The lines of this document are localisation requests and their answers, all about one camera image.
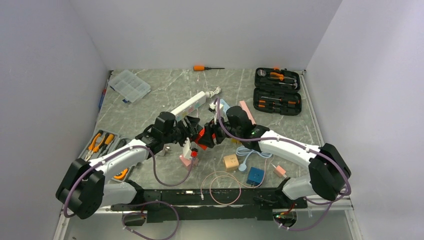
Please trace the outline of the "white power strip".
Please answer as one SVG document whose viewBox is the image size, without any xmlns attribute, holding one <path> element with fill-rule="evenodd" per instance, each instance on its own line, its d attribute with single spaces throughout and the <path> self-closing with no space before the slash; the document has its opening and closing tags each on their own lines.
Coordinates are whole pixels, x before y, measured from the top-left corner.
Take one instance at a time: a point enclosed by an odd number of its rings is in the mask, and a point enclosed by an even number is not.
<svg viewBox="0 0 424 240">
<path fill-rule="evenodd" d="M 202 106 L 207 99 L 207 95 L 204 91 L 200 91 L 190 99 L 186 100 L 184 103 L 180 104 L 171 113 L 175 116 L 177 122 L 181 121 L 185 116 L 197 110 Z"/>
</svg>

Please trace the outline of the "red cube adapter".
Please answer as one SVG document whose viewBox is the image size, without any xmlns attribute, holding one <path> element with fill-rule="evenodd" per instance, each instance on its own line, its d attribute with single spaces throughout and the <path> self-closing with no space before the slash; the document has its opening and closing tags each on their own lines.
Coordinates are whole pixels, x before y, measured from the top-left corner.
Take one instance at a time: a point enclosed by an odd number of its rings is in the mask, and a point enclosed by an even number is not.
<svg viewBox="0 0 424 240">
<path fill-rule="evenodd" d="M 197 135 L 197 138 L 194 140 L 194 142 L 197 144 L 197 146 L 203 150 L 206 150 L 208 147 L 206 145 L 203 145 L 200 143 L 200 140 L 202 139 L 202 137 L 205 134 L 205 129 L 203 128 L 199 134 Z"/>
</svg>

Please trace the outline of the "light blue plug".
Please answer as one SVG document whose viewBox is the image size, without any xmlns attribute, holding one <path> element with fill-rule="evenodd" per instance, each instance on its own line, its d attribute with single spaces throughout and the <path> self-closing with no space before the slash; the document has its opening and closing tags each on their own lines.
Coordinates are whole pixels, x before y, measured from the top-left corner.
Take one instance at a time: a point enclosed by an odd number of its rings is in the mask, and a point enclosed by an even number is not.
<svg viewBox="0 0 424 240">
<path fill-rule="evenodd" d="M 222 107 L 222 112 L 224 114 L 227 114 L 227 111 L 230 108 L 230 105 L 224 99 L 220 99 L 219 104 Z"/>
</svg>

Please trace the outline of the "peach cube adapter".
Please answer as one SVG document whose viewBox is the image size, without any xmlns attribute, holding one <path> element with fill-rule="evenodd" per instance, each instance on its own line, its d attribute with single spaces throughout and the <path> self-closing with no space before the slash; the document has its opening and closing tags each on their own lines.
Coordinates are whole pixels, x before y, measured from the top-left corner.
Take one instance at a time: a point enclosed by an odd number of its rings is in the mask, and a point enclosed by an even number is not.
<svg viewBox="0 0 424 240">
<path fill-rule="evenodd" d="M 236 154 L 226 155 L 223 157 L 223 163 L 226 172 L 235 171 L 239 168 L 239 160 Z"/>
</svg>

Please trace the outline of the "pink power strip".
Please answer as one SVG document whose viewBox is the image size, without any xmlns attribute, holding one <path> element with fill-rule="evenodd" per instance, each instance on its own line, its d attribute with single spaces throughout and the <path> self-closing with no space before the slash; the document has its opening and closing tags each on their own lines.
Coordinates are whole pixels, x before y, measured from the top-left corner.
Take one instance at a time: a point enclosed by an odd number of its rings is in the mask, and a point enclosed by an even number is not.
<svg viewBox="0 0 424 240">
<path fill-rule="evenodd" d="M 246 112 L 248 119 L 252 122 L 253 125 L 256 124 L 256 121 L 247 105 L 247 103 L 244 100 L 239 101 L 239 106 Z"/>
</svg>

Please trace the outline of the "blue cube adapter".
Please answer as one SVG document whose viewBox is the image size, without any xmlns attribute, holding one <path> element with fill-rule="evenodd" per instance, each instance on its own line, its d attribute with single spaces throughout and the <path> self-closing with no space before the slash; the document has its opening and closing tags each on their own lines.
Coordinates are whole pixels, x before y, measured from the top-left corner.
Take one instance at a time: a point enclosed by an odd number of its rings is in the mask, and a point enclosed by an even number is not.
<svg viewBox="0 0 424 240">
<path fill-rule="evenodd" d="M 256 167 L 249 169 L 246 183 L 253 187 L 260 186 L 263 182 L 265 171 Z"/>
</svg>

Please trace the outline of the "clear plastic screw box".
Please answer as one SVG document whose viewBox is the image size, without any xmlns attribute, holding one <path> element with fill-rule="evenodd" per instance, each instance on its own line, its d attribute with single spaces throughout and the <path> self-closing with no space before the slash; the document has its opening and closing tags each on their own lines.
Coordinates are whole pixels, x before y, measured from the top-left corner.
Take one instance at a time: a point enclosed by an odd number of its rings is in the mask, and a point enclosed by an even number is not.
<svg viewBox="0 0 424 240">
<path fill-rule="evenodd" d="M 109 80 L 108 85 L 123 97 L 124 103 L 134 103 L 151 91 L 151 86 L 125 69 Z"/>
</svg>

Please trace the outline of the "black tool case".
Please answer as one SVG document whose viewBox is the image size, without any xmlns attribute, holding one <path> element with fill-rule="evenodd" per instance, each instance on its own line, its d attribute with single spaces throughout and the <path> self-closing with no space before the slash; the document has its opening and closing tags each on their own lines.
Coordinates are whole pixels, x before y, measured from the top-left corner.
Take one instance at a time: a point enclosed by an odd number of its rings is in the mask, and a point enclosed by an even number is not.
<svg viewBox="0 0 424 240">
<path fill-rule="evenodd" d="M 258 69 L 264 69 L 266 76 L 259 77 Z M 269 78 L 272 72 L 296 78 L 297 81 Z M 297 116 L 302 112 L 302 97 L 299 93 L 301 78 L 298 73 L 287 69 L 259 67 L 255 70 L 254 86 L 253 107 L 256 110 L 283 116 Z"/>
</svg>

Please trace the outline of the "small pink charger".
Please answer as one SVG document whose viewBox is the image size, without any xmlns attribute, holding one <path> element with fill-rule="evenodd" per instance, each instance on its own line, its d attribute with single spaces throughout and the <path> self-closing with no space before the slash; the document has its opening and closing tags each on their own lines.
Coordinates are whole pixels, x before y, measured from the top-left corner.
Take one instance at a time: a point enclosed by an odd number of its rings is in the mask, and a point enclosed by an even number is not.
<svg viewBox="0 0 424 240">
<path fill-rule="evenodd" d="M 274 166 L 274 173 L 279 177 L 279 178 L 286 178 L 286 170 L 283 169 L 280 165 Z"/>
</svg>

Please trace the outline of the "grey tool case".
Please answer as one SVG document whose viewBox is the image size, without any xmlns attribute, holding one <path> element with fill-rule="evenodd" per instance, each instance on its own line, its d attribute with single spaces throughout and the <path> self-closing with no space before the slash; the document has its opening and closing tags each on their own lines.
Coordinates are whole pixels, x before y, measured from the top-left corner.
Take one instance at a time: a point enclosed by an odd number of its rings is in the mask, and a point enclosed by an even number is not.
<svg viewBox="0 0 424 240">
<path fill-rule="evenodd" d="M 107 155 L 124 145 L 128 144 L 130 139 L 117 133 L 100 129 L 95 133 L 91 140 L 86 144 L 79 158 L 90 161 Z"/>
</svg>

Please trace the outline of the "white cube adapter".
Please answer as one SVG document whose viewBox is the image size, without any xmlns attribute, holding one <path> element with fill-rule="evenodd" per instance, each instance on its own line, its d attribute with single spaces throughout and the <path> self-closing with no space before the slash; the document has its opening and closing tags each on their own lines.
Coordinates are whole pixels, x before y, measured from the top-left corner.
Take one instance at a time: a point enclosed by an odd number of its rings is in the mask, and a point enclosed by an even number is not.
<svg viewBox="0 0 424 240">
<path fill-rule="evenodd" d="M 169 151 L 171 150 L 171 147 L 168 145 L 165 145 L 162 150 L 160 150 L 158 153 L 156 153 L 156 156 L 164 157 Z"/>
</svg>

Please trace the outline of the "pink cube adapter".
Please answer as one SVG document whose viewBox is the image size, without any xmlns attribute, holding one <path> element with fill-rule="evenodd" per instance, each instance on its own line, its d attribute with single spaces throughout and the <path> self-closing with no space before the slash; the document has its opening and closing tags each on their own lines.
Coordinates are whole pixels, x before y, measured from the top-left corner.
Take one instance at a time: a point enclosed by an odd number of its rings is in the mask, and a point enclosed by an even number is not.
<svg viewBox="0 0 424 240">
<path fill-rule="evenodd" d="M 182 162 L 182 165 L 186 168 L 187 171 L 193 169 L 199 162 L 199 158 L 185 158 L 183 155 L 179 155 L 179 159 Z"/>
</svg>

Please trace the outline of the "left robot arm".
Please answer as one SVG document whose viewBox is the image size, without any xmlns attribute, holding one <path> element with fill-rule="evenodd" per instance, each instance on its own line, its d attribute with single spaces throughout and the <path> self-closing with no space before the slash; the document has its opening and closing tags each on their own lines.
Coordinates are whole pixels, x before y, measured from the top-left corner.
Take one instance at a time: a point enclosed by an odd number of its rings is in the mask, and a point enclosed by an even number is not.
<svg viewBox="0 0 424 240">
<path fill-rule="evenodd" d="M 166 144 L 183 146 L 195 140 L 202 130 L 199 122 L 198 117 L 192 116 L 177 121 L 171 112 L 161 112 L 153 124 L 123 147 L 89 161 L 74 160 L 55 194 L 63 203 L 63 215 L 83 220 L 101 207 L 119 204 L 139 209 L 145 200 L 140 185 L 132 180 L 112 184 L 109 181 L 128 167 L 154 159 Z"/>
</svg>

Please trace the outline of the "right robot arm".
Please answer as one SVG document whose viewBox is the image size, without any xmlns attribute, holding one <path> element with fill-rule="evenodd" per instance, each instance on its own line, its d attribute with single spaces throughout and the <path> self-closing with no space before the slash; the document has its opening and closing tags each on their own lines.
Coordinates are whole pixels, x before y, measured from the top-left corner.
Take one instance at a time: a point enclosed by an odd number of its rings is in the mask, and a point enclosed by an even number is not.
<svg viewBox="0 0 424 240">
<path fill-rule="evenodd" d="M 333 202 L 351 194 L 352 173 L 334 145 L 311 145 L 284 137 L 253 124 L 240 106 L 230 107 L 226 113 L 227 120 L 216 114 L 206 123 L 195 142 L 213 148 L 232 138 L 250 150 L 281 157 L 307 170 L 307 175 L 284 180 L 278 186 L 275 200 L 280 207 L 287 208 L 295 200 L 313 195 Z"/>
</svg>

